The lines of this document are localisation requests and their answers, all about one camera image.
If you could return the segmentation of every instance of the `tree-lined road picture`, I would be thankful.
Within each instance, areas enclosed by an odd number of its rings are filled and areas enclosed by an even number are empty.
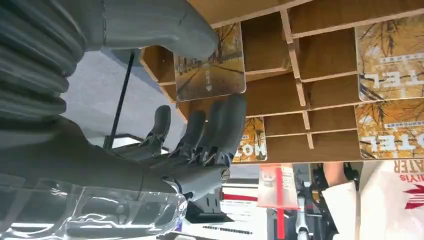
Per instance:
[[[175,82],[179,101],[244,93],[245,65],[240,23],[215,29],[216,50],[207,60],[174,55]]]

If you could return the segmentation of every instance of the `wooden cubby shelf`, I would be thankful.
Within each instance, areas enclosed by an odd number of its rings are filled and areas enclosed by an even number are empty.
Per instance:
[[[290,8],[293,38],[424,13],[422,0],[313,0]]]
[[[289,49],[279,12],[242,21],[241,37],[246,76],[289,69]]]
[[[246,117],[263,117],[267,160],[234,164],[363,161],[355,27],[424,14],[424,0],[188,0],[212,28],[240,23]],[[187,122],[215,100],[179,102],[174,55],[161,46],[140,62]]]
[[[356,130],[312,134],[313,149],[306,135],[268,137],[267,160],[260,164],[362,161]]]
[[[304,83],[357,74],[353,28],[302,37],[299,49],[300,79]]]
[[[212,28],[257,18],[311,0],[188,0]]]
[[[264,117],[267,138],[352,131],[357,129],[353,106],[308,111],[307,130],[302,113]]]
[[[301,113],[305,107],[299,104],[296,80],[291,73],[272,76],[247,83],[245,92],[247,101],[247,117],[274,116]],[[225,96],[180,102],[188,111],[185,119],[195,110],[203,110],[207,114],[211,104]]]

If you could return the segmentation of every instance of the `metal bolt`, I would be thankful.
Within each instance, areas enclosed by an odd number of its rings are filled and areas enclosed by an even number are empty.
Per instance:
[[[226,183],[230,179],[230,169],[223,168],[221,171],[221,183]]]

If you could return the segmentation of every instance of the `robotic arm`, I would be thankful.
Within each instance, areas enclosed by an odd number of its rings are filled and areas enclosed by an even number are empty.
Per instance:
[[[59,116],[66,110],[59,96],[86,51],[162,45],[205,59],[217,41],[185,0],[1,1],[0,239],[131,238],[174,229],[187,201],[228,179],[244,97],[221,103],[207,134],[205,114],[193,112],[176,150],[159,155],[169,108],[156,111],[142,144],[110,152]]]

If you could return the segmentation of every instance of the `floor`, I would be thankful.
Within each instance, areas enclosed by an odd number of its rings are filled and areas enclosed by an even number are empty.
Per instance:
[[[185,124],[139,62],[136,50],[117,134],[144,138],[154,124],[157,107],[171,107],[171,127],[164,147],[173,150],[183,135]],[[67,110],[63,116],[76,122],[88,139],[110,135],[127,71],[129,50],[86,52],[75,73],[68,79],[69,90],[62,95]],[[259,177],[258,165],[231,167],[232,178]]]

